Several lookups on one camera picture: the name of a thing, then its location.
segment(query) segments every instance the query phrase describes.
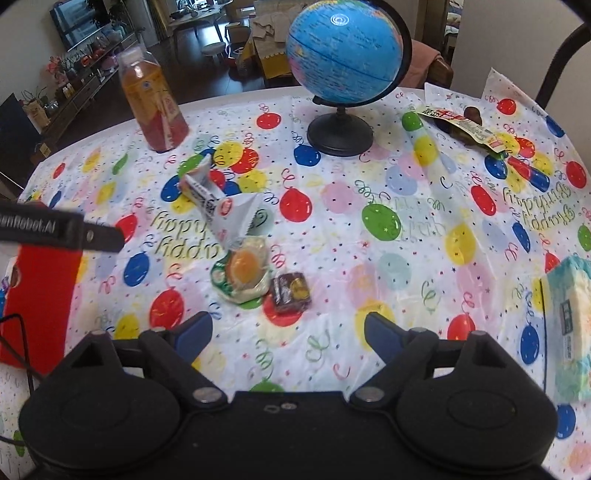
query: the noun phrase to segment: black globe base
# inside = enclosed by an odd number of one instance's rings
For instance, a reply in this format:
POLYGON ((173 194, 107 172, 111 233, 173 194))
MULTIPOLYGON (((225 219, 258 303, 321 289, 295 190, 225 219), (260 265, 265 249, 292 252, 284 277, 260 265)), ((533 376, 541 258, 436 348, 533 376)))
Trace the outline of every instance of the black globe base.
POLYGON ((369 150, 374 132, 358 116, 349 115, 344 107, 336 113, 316 117, 308 126, 308 142, 316 150, 335 157, 356 157, 369 150))

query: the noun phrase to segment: wooden floor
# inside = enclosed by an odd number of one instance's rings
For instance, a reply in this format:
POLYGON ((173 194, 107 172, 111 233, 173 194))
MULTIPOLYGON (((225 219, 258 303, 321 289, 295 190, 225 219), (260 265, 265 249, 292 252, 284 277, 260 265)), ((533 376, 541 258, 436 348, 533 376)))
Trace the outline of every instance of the wooden floor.
MULTIPOLYGON (((220 23, 222 34, 224 23, 220 23)), ((240 79, 235 70, 229 70, 218 60, 201 55, 201 48, 218 42, 215 28, 202 27, 198 30, 199 40, 193 30, 184 30, 178 35, 178 57, 174 55, 173 39, 169 38, 149 48, 164 70, 164 75, 179 104, 194 102, 230 93, 249 92, 263 89, 264 83, 259 71, 246 79, 240 79)), ((94 101, 80 112, 58 143, 59 149, 78 142, 105 128, 132 119, 133 113, 115 75, 96 94, 94 101)))

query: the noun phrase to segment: table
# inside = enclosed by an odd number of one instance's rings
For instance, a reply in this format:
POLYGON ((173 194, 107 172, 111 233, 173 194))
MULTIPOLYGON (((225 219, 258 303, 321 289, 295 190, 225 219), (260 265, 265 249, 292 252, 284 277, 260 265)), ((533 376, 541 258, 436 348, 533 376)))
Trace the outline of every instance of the table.
MULTIPOLYGON (((512 167, 505 180, 495 177, 494 159, 428 122, 406 116, 404 127, 402 117, 421 100, 403 89, 355 109, 375 133, 356 158, 320 155, 307 144, 308 124, 330 109, 288 87, 183 105, 190 134, 167 154, 148 151, 130 121, 41 163, 23 198, 119 223, 130 237, 119 255, 84 253, 67 349, 95 329, 133 338, 206 310, 213 339, 193 365, 230 398, 255 387, 348 396, 383 366, 363 337, 366 314, 378 311, 443 338, 486 330, 543 387, 535 279, 556 259, 589 257, 577 240, 587 222, 588 174, 567 171, 566 159, 582 163, 568 137, 496 72, 482 100, 428 86, 426 101, 455 111, 479 105, 508 149, 547 172, 548 192, 512 167), (223 252, 176 187, 178 169, 210 149, 226 194, 263 194, 253 233, 267 237, 274 270, 306 276, 313 302, 302 315, 278 314, 267 297, 235 306, 212 291, 209 269, 223 252)), ((0 365, 0 383, 2 428, 12 436, 27 397, 24 374, 0 365)), ((560 479, 583 480, 591 470, 589 407, 559 411, 545 465, 560 479)), ((11 478, 30 467, 12 446, 0 452, 11 478)))
POLYGON ((207 10, 199 11, 199 15, 197 17, 192 17, 191 14, 187 14, 178 20, 173 20, 168 24, 168 27, 173 31, 173 40, 174 40, 174 54, 178 60, 178 32, 182 30, 187 30, 192 28, 195 32, 195 37, 199 41, 199 36, 197 35, 197 26, 204 21, 213 23, 213 26, 216 28, 217 36, 220 39, 220 42, 224 42, 222 32, 220 31, 220 27, 217 24, 219 17, 221 16, 221 12, 226 5, 232 3, 232 0, 225 2, 224 4, 214 4, 207 10))

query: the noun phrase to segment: plastic bottle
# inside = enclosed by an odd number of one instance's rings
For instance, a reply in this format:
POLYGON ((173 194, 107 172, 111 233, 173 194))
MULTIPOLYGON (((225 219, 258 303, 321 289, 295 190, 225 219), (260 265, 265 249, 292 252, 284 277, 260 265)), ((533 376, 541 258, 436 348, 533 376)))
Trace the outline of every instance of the plastic bottle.
POLYGON ((117 60, 125 96, 150 148, 163 153, 178 147, 189 126, 156 59, 136 46, 120 53, 117 60))

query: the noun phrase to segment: television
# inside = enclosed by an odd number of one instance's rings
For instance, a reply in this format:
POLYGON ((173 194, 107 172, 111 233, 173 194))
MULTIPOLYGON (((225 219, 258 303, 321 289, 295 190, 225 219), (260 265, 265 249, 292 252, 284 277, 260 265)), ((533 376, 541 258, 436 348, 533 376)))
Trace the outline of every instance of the television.
POLYGON ((66 50, 71 50, 109 23, 103 0, 58 2, 50 11, 66 50))

